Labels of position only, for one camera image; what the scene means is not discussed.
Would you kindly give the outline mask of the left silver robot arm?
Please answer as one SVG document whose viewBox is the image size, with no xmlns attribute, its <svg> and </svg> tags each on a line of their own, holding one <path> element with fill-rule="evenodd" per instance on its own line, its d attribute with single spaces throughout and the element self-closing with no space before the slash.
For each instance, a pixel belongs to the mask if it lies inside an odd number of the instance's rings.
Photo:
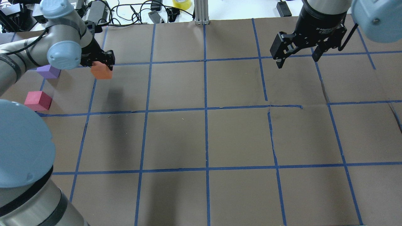
<svg viewBox="0 0 402 226">
<path fill-rule="evenodd" d="M 1 94 L 28 70 L 45 65 L 88 66 L 96 78 L 112 78 L 114 53 L 101 49 L 92 22 L 83 21 L 67 0 L 42 0 L 39 6 L 48 20 L 44 32 L 1 45 Z M 52 99 L 43 92 L 36 97 L 32 107 L 1 100 L 1 225 L 87 226 L 51 179 L 56 147 L 36 112 L 48 109 Z"/>
</svg>

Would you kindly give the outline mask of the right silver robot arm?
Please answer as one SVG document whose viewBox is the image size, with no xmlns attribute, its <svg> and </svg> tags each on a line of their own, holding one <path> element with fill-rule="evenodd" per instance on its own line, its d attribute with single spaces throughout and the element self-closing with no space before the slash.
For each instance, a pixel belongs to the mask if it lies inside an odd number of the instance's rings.
<svg viewBox="0 0 402 226">
<path fill-rule="evenodd" d="M 401 40 L 400 0 L 304 0 L 295 30 L 278 32 L 270 53 L 277 67 L 300 50 L 315 47 L 315 62 L 330 49 L 342 51 L 360 27 L 378 43 Z"/>
</svg>

